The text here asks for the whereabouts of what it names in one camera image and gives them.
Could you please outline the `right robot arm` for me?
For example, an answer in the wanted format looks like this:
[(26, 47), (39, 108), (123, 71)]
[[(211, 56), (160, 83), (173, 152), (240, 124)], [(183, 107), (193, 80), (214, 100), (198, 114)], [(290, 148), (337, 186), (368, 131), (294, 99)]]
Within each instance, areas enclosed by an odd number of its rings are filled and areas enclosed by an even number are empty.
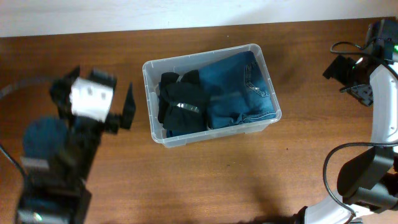
[[(336, 55), (324, 71), (325, 78), (343, 84), (361, 104), (373, 107), (370, 142), (351, 142), (332, 149), (323, 163), (323, 183), (328, 196), (303, 207), (289, 223), (361, 223), (361, 217), (397, 210), (397, 21), (383, 19), (369, 25), (365, 43), (356, 52)], [(347, 147), (366, 151), (346, 162), (338, 175), (337, 191), (327, 181), (332, 155)]]

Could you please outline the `dark blue jeans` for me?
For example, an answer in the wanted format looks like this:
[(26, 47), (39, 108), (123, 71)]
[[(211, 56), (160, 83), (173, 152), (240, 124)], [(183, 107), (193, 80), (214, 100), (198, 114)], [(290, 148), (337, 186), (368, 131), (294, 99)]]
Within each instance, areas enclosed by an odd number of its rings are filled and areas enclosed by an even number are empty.
[(199, 70), (209, 94), (208, 127), (226, 128), (276, 117), (260, 66), (252, 51), (240, 52)]

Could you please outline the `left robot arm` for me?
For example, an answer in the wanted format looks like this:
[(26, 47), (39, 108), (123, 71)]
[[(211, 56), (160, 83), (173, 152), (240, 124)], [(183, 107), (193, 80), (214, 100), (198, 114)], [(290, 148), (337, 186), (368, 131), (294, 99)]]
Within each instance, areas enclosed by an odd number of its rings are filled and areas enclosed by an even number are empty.
[(116, 85), (116, 77), (100, 70), (82, 78), (79, 67), (52, 82), (58, 116), (40, 118), (25, 131), (15, 223), (84, 223), (91, 200), (86, 181), (102, 135), (130, 129), (136, 112), (132, 88), (122, 113), (110, 111)]

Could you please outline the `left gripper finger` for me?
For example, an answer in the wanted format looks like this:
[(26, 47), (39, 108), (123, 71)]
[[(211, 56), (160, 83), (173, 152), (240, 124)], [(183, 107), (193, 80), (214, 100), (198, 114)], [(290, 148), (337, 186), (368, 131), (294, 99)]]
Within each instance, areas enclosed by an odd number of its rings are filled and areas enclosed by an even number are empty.
[(129, 84), (129, 88), (126, 95), (126, 100), (124, 102), (123, 112), (120, 121), (120, 128), (130, 129), (131, 124), (134, 120), (134, 115), (136, 112), (136, 104), (133, 96), (133, 85)]
[(73, 83), (77, 78), (80, 77), (80, 66), (76, 66), (72, 71), (68, 72), (63, 80), (66, 83)]

